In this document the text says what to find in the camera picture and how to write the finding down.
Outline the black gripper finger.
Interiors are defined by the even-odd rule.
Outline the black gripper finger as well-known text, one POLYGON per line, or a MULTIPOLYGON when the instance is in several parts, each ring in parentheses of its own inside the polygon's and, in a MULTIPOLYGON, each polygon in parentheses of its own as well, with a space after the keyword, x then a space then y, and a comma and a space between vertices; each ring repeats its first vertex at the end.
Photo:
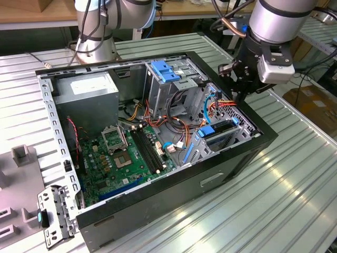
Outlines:
POLYGON ((274 84, 263 84, 263 85, 247 85, 241 92, 240 92, 240 103, 243 103, 245 98, 248 95, 251 95, 253 93, 260 94, 264 91, 273 88, 274 84))
POLYGON ((218 66, 218 75, 225 87, 231 91, 231 97, 236 104, 240 102, 240 91, 237 76, 233 70, 234 63, 220 64, 218 66))

